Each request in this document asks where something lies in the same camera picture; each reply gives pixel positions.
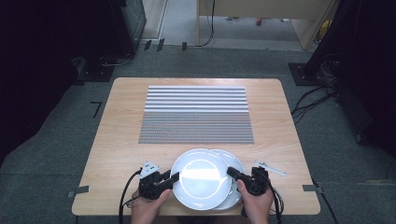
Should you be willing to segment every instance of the carpeted floor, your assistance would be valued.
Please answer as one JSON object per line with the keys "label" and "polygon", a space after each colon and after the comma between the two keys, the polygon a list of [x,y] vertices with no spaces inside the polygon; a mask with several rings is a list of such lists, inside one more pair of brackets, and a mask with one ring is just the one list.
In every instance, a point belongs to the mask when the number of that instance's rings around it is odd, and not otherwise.
{"label": "carpeted floor", "polygon": [[[265,49],[139,49],[132,61],[115,69],[109,83],[72,86],[40,132],[6,157],[0,171],[0,223],[76,222],[71,212],[73,199],[66,192],[79,184],[115,78],[278,78],[293,109],[313,88],[296,87],[288,63],[305,63],[311,54]],[[315,92],[306,102],[324,94]],[[92,102],[103,102],[95,118],[97,104]],[[339,223],[396,223],[396,186],[379,181],[396,178],[396,162],[380,148],[356,144],[341,105],[329,99],[305,114],[296,129],[311,175],[323,187]],[[318,215],[283,216],[284,223],[333,223],[326,203],[318,197]],[[166,220],[159,218],[157,223]],[[218,223],[239,223],[237,220],[241,219],[220,218]],[[117,222],[116,217],[78,218],[80,224]]]}

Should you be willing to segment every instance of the person's arm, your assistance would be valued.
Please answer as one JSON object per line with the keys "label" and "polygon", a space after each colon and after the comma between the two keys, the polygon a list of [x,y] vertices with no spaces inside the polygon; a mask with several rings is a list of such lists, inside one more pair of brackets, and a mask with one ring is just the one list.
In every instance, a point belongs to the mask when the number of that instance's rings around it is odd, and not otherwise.
{"label": "person's arm", "polygon": [[166,202],[172,190],[166,189],[157,200],[138,198],[132,202],[131,224],[151,224],[160,213],[161,206]]}
{"label": "person's arm", "polygon": [[248,221],[251,224],[268,224],[271,204],[274,201],[273,192],[268,189],[263,195],[253,196],[248,192],[242,180],[238,179],[237,184],[245,205]]}

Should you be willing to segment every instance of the wooden desk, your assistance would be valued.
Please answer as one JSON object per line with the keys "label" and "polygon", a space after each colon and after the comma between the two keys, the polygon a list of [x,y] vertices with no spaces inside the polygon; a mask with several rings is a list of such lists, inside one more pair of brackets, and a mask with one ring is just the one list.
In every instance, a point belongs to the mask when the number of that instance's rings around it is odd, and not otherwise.
{"label": "wooden desk", "polygon": [[[254,144],[138,144],[151,85],[245,87]],[[114,81],[79,184],[81,187],[90,186],[90,191],[76,196],[73,213],[77,216],[116,216],[127,180],[145,161],[159,165],[163,173],[172,168],[183,152],[197,147],[221,148],[233,153],[249,175],[251,167],[255,166],[254,161],[264,161],[287,172],[287,176],[270,172],[273,186],[285,202],[284,215],[314,215],[319,212],[317,194],[303,191],[303,185],[312,185],[312,181],[285,94],[277,79],[122,77]],[[137,186],[138,177],[131,182],[127,198]],[[182,205],[172,194],[160,215],[236,216],[240,211],[240,206],[226,211],[194,211]],[[130,214],[126,206],[124,214]]]}
{"label": "wooden desk", "polygon": [[[197,0],[197,45],[200,16],[212,16],[214,0]],[[303,49],[308,49],[335,0],[216,0],[214,16],[291,19]]]}

